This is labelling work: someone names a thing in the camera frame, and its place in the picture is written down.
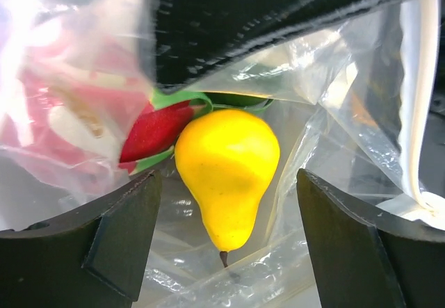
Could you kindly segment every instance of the red object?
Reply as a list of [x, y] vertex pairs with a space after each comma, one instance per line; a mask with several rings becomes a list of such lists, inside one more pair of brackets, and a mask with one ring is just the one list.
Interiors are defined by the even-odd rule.
[[125, 141], [120, 162], [137, 161], [169, 148], [195, 114], [189, 104], [184, 101], [152, 112], [150, 105], [149, 112], [144, 110]]

